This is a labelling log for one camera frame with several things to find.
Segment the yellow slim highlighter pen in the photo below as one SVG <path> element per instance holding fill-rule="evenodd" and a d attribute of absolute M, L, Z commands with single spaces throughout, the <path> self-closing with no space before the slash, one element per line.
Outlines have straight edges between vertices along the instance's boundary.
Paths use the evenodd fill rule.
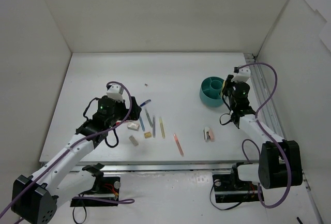
<path fill-rule="evenodd" d="M 161 130 L 162 138 L 165 139 L 166 138 L 166 134 L 165 134 L 165 131 L 164 131 L 164 125 L 163 125 L 163 121 L 162 121 L 162 118 L 161 117 L 159 118 L 159 124 L 160 124 L 160 130 Z"/>

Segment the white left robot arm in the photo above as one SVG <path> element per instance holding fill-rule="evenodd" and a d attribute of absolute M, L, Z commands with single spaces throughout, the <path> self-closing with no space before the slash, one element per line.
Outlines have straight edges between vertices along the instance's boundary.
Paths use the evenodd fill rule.
<path fill-rule="evenodd" d="M 49 223 L 56 210 L 79 194 L 99 192 L 103 188 L 102 164 L 85 166 L 71 180 L 70 171 L 86 155 L 107 139 L 110 131 L 125 121 L 137 121 L 141 107 L 129 96 L 129 106 L 121 96 L 107 95 L 98 102 L 92 118 L 76 129 L 67 145 L 47 164 L 26 177 L 20 175 L 13 184 L 11 210 L 29 223 Z"/>

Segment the orange slim highlighter pen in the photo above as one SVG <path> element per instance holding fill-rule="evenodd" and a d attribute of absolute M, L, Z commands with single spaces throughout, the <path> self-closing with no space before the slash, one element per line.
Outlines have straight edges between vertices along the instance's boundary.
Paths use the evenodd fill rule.
<path fill-rule="evenodd" d="M 183 150 L 182 150 L 182 147 L 181 147 L 181 145 L 180 145 L 180 142 L 179 142 L 179 139 L 178 139 L 177 135 L 174 133 L 173 136 L 174 136 L 174 140 L 175 140 L 175 142 L 176 142 L 176 145 L 177 145 L 177 148 L 178 148 L 178 150 L 179 150 L 180 155 L 181 155 L 182 157 L 184 157 L 184 152 L 183 152 Z"/>

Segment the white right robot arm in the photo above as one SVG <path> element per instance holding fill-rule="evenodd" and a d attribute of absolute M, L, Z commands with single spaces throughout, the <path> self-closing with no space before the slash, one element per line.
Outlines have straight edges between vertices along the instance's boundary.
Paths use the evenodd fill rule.
<path fill-rule="evenodd" d="M 258 162 L 237 163 L 229 175 L 229 183 L 240 189 L 247 182 L 260 183 L 265 189 L 299 186 L 303 182 L 299 145 L 273 133 L 264 123 L 258 121 L 250 106 L 250 86 L 234 81 L 228 75 L 222 88 L 222 97 L 228 97 L 230 122 L 248 135 L 249 139 L 261 143 Z"/>

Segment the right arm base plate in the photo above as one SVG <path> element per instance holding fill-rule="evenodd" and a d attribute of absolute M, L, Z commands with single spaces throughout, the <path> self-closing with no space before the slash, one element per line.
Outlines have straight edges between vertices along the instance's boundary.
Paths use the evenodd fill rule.
<path fill-rule="evenodd" d="M 235 180 L 231 174 L 213 174 L 212 178 L 216 203 L 259 202 L 258 187 L 252 182 Z"/>

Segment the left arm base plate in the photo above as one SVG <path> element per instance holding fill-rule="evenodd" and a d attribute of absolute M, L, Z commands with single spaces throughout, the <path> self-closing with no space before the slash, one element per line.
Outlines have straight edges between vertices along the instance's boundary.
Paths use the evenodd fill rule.
<path fill-rule="evenodd" d="M 80 196 L 87 198 L 98 198 L 102 200 L 118 201 L 121 178 L 119 176 L 105 176 L 98 188 L 85 191 Z M 70 201 L 70 207 L 110 207 L 118 206 L 118 203 L 106 203 L 89 199 L 73 199 Z"/>

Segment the fat yellow highlighter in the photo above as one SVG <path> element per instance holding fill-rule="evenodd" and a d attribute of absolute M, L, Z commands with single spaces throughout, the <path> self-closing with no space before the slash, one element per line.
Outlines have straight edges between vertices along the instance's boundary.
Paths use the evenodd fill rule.
<path fill-rule="evenodd" d="M 220 96 L 221 96 L 221 97 L 222 97 L 222 96 L 225 94 L 225 92 L 226 92 L 226 90 L 225 90 L 226 85 L 227 85 L 226 80 L 224 80 L 224 82 L 223 82 L 223 84 L 222 84 L 221 93 L 220 93 Z"/>

